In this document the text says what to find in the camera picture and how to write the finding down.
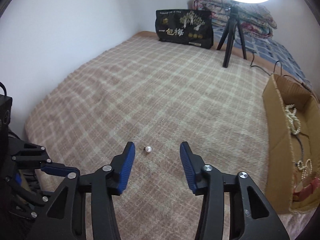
pearl strand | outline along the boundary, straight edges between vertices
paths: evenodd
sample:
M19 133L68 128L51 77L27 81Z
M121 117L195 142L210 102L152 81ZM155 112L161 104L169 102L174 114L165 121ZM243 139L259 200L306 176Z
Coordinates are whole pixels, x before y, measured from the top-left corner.
M303 162L302 161L298 161L298 170L302 171L302 176L301 179L305 179L308 174L312 173L312 162L311 159L308 159L306 161L306 164L303 166Z
M285 107L285 111L286 111L286 117L289 121L289 125L288 128L291 130L291 133L293 135L298 135L301 132L301 122L300 120L297 118L296 114L297 114L297 108L295 108L294 105L287 105ZM299 171L302 171L302 175L301 175L301 180L304 180L308 174L312 173L312 162L311 159L308 159L306 161L306 164L303 165L303 160L298 161L298 163L296 163L296 166L298 167Z
M293 135L297 135L301 131L300 120L296 117L297 108L295 108L294 105L287 105L285 107L285 111L286 111L285 115L286 115L286 117L288 118L288 121L289 121L288 128L291 130L291 133ZM297 129L295 129L294 121L296 121L297 124L298 124L297 125Z

blue gripper pad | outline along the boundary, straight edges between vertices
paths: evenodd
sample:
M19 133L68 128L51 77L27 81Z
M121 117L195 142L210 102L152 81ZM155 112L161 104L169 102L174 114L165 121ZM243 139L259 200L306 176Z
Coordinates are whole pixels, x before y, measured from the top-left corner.
M186 175L189 188L191 189L192 193L195 194L197 190L196 172L191 164L190 156L188 153L189 150L190 147L187 142L182 142L180 144L180 158L184 169L184 173Z
M21 179L20 173L16 174L16 182L21 186L22 179Z
M118 187L117 187L119 194L122 194L122 192L127 187L135 154L136 154L136 149L135 149L134 143L128 142L124 148L123 153L121 155L118 155L118 156L123 157L123 159L121 160L122 166L119 171L119 182L118 182Z

cable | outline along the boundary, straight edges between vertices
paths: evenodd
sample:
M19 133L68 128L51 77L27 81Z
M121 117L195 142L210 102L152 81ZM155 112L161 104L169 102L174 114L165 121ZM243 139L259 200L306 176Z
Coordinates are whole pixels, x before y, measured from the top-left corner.
M2 84L1 82L0 82L0 88L3 89L4 95L7 96L7 90L5 89L4 84Z
M280 68L280 76L282 76L282 62L280 60L277 60L276 63L275 63L275 67L273 68L273 73L275 73L276 71L276 65L277 63L280 62L280 65L281 65L281 68Z
M303 149L302 142L301 142L300 138L298 137L298 135L294 135L294 136L297 138L297 140L298 140L298 142L299 142L299 144L300 144L300 148L301 148L301 161L303 161L304 149Z
M253 53L253 52L251 52L251 53L252 53L253 58L252 58L252 61L251 61L251 63L250 63L250 67L257 67L257 68L261 69L264 73L266 73L268 76L271 76L271 74L268 73L267 71L265 71L262 67L257 66L257 65L252 65L252 63L253 63L253 61L254 61L254 53Z

blue patterned sheet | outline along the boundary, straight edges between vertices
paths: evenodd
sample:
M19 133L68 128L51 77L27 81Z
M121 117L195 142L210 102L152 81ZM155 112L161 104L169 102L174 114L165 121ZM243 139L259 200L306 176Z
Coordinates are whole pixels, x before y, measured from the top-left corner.
M224 27L213 26L214 41L220 41L223 30ZM238 30L236 29L236 38L233 46L241 49L241 41L237 32ZM276 41L273 41L271 38L259 39L254 38L248 34L244 34L244 39L245 46L251 50L254 50L255 55L262 57L273 64L276 63L277 60L280 60L285 71L289 72L296 79L305 83L308 87L311 88L310 81L305 77L299 65L295 62L292 55L283 45L279 44Z

white wall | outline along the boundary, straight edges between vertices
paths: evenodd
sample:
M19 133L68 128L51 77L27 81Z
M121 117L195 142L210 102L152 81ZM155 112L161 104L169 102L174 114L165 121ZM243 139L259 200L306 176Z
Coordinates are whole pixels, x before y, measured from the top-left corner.
M13 97L11 128L21 135L34 106L82 63L138 31L154 31L157 9L187 8L189 1L13 0L0 19L0 81ZM290 5L289 0L271 0L266 6L278 22L275 39L316 86L319 26L303 0L294 1ZM304 33L297 34L300 26Z
M263 3L277 22L275 41L292 54L320 97L320 26L304 0Z

